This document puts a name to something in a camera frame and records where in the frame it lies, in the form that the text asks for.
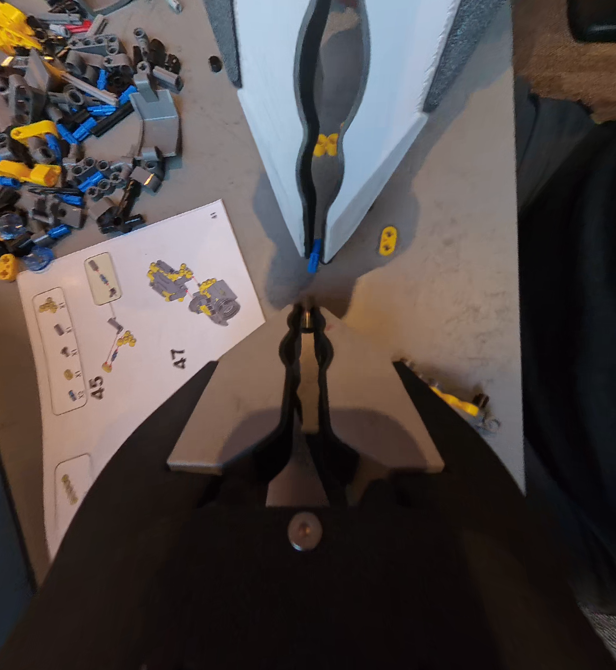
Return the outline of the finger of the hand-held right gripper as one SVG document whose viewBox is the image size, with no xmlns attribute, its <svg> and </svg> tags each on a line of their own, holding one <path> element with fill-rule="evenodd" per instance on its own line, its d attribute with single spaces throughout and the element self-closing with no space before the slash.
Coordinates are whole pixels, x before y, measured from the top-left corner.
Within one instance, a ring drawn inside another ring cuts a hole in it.
<svg viewBox="0 0 616 670">
<path fill-rule="evenodd" d="M 299 54 L 316 1 L 234 1 L 238 98 L 297 251 L 307 255 L 307 203 L 299 163 L 307 122 L 300 111 Z"/>
<path fill-rule="evenodd" d="M 362 1 L 363 79 L 339 138 L 343 174 L 323 233 L 330 263 L 428 120 L 424 103 L 460 1 Z"/>
</svg>

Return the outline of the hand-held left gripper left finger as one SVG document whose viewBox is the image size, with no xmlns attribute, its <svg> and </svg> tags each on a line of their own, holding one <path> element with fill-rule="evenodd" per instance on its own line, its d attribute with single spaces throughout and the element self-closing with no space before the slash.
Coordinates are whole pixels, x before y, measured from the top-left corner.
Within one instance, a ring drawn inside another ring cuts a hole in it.
<svg viewBox="0 0 616 670">
<path fill-rule="evenodd" d="M 287 306 L 225 353 L 167 459 L 172 471 L 221 474 L 293 418 L 301 308 Z"/>
</svg>

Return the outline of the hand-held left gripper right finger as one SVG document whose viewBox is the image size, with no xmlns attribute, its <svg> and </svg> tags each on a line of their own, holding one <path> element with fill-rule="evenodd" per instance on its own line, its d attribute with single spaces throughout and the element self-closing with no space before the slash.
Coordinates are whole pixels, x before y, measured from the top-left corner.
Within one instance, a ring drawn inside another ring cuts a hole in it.
<svg viewBox="0 0 616 670">
<path fill-rule="evenodd" d="M 391 470 L 440 473 L 435 442 L 383 347 L 329 310 L 314 316 L 320 408 L 329 436 Z"/>
</svg>

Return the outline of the yellow grey toy brick assembly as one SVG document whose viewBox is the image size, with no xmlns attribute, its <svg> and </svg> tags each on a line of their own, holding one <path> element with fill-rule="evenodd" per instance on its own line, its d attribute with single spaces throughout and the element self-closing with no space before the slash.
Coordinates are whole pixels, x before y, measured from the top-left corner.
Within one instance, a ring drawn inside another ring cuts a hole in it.
<svg viewBox="0 0 616 670">
<path fill-rule="evenodd" d="M 418 379 L 423 381 L 429 388 L 450 406 L 457 414 L 463 417 L 471 427 L 481 433 L 496 434 L 501 430 L 502 423 L 491 410 L 490 397 L 483 391 L 477 392 L 472 399 L 467 400 L 453 393 L 447 392 L 443 386 L 434 378 L 420 372 L 417 364 L 406 357 L 399 360 Z"/>
</svg>

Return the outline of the pile of toy parts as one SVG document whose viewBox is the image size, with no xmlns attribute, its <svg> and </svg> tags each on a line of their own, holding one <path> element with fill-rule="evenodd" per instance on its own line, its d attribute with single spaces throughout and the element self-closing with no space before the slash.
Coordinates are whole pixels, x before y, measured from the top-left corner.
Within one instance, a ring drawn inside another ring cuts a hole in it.
<svg viewBox="0 0 616 670">
<path fill-rule="evenodd" d="M 130 179 L 156 192 L 179 155 L 180 60 L 142 28 L 130 53 L 106 32 L 124 4 L 47 1 L 29 15 L 0 1 L 1 281 L 47 269 L 87 222 L 98 229 Z"/>
</svg>

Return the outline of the open instruction booklet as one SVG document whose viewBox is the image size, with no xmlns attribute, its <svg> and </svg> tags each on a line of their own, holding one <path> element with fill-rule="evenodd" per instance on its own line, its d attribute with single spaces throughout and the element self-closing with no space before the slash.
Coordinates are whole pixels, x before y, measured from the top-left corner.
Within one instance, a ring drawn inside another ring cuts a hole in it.
<svg viewBox="0 0 616 670">
<path fill-rule="evenodd" d="M 121 445 L 264 315 L 223 200 L 22 272 L 18 286 L 36 364 L 53 560 Z"/>
</svg>

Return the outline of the black toy axle connector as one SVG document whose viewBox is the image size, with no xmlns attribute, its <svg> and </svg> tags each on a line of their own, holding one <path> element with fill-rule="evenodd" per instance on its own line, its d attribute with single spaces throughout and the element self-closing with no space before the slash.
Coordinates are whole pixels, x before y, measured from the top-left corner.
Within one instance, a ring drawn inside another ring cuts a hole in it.
<svg viewBox="0 0 616 670">
<path fill-rule="evenodd" d="M 142 214 L 134 214 L 133 208 L 140 196 L 142 185 L 139 181 L 130 179 L 124 188 L 118 204 L 113 204 L 101 214 L 96 224 L 103 235 L 114 233 L 127 234 L 133 229 L 145 225 Z"/>
</svg>

